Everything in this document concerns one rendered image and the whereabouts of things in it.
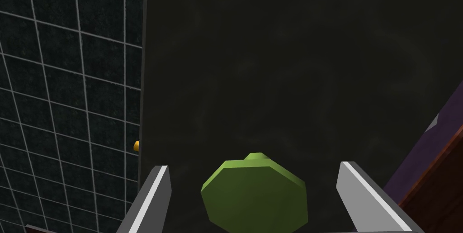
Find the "green door knob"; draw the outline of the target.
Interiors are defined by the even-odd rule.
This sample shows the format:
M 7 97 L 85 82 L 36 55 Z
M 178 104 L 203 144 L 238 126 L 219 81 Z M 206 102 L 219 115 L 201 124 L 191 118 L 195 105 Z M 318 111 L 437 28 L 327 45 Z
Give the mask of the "green door knob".
M 209 220 L 227 233 L 294 233 L 308 222 L 305 182 L 261 152 L 225 161 L 201 196 Z

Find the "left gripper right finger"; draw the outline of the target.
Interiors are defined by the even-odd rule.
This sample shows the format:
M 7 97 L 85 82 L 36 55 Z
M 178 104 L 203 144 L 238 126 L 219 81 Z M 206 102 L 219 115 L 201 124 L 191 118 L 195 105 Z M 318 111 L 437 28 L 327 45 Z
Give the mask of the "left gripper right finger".
M 355 162 L 340 163 L 336 190 L 358 233 L 424 233 Z

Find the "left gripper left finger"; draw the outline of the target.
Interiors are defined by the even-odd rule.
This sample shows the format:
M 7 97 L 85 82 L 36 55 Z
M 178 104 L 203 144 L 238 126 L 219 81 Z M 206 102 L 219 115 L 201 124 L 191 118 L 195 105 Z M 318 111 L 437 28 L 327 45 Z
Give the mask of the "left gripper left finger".
M 155 166 L 116 233 L 162 233 L 171 197 L 168 166 Z

